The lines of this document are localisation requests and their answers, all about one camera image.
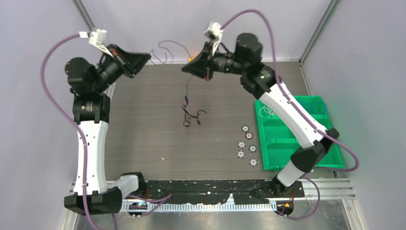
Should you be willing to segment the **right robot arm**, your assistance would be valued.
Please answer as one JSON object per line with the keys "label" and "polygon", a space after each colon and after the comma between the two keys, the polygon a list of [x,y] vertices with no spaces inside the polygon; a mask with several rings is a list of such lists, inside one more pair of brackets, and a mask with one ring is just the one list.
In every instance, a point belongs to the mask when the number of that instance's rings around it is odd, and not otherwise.
{"label": "right robot arm", "polygon": [[205,42],[201,52],[181,71],[209,81],[214,72],[240,75],[240,84],[256,99],[272,109],[298,140],[299,149],[272,179],[272,189],[278,196],[287,196],[293,184],[323,159],[339,136],[335,128],[327,129],[318,123],[290,95],[286,85],[275,72],[276,67],[264,64],[263,45],[251,33],[236,38],[234,52],[221,53],[214,42]]}

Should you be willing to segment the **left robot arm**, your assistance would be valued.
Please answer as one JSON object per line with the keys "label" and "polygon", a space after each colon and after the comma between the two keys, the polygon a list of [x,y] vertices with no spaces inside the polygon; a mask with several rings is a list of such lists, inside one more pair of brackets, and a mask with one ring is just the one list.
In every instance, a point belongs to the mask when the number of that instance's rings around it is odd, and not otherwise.
{"label": "left robot arm", "polygon": [[108,184],[105,176],[105,141],[111,98],[107,89],[121,76],[135,77],[150,60],[149,53],[126,52],[110,44],[98,65],[75,57],[65,65],[74,95],[72,119],[78,129],[78,172],[73,193],[64,207],[80,215],[116,214],[129,194],[142,198],[147,192],[140,172],[124,173]]}

